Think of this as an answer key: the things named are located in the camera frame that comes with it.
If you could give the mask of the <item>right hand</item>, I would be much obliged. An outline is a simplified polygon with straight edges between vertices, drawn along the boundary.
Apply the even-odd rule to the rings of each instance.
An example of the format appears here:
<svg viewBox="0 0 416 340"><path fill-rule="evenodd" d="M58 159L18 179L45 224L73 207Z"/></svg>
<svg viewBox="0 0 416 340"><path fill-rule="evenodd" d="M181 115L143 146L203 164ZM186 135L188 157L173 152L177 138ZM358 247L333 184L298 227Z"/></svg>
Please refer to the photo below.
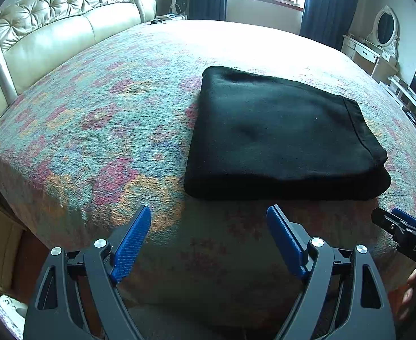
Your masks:
<svg viewBox="0 0 416 340"><path fill-rule="evenodd" d="M388 299L397 324L416 313L416 268L403 286L388 293Z"/></svg>

